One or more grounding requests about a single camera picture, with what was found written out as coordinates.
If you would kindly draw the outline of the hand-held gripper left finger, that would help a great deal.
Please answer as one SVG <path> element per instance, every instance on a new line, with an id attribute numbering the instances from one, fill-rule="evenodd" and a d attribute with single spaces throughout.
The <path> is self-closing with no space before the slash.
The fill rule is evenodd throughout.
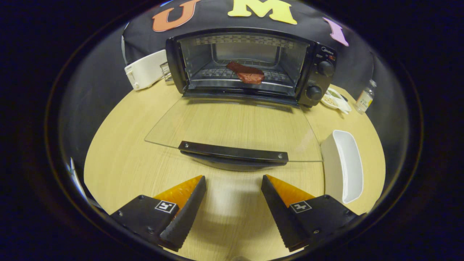
<path id="1" fill-rule="evenodd" d="M 203 175 L 182 182 L 155 197 L 138 195 L 110 216 L 152 245 L 179 251 L 207 191 Z"/>

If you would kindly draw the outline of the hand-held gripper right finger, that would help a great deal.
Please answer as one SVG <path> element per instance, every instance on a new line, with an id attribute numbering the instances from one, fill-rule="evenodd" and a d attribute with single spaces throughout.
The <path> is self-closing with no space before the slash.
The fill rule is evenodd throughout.
<path id="1" fill-rule="evenodd" d="M 324 245 L 359 218 L 331 195 L 316 197 L 271 175 L 262 177 L 261 191 L 291 252 Z"/>

